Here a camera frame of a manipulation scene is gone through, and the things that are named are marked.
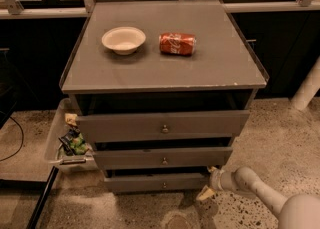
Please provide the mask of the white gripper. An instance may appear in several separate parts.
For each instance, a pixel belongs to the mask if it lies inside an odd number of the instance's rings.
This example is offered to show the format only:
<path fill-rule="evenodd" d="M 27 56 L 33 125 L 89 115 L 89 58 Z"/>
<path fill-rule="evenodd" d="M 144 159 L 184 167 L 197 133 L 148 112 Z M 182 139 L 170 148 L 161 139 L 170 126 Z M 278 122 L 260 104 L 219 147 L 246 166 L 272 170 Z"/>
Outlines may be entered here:
<path fill-rule="evenodd" d="M 238 192 L 240 190 L 235 172 L 220 170 L 214 166 L 208 166 L 207 170 L 211 173 L 209 180 L 211 188 L 204 186 L 196 197 L 197 201 L 204 201 L 214 196 L 215 191 Z"/>

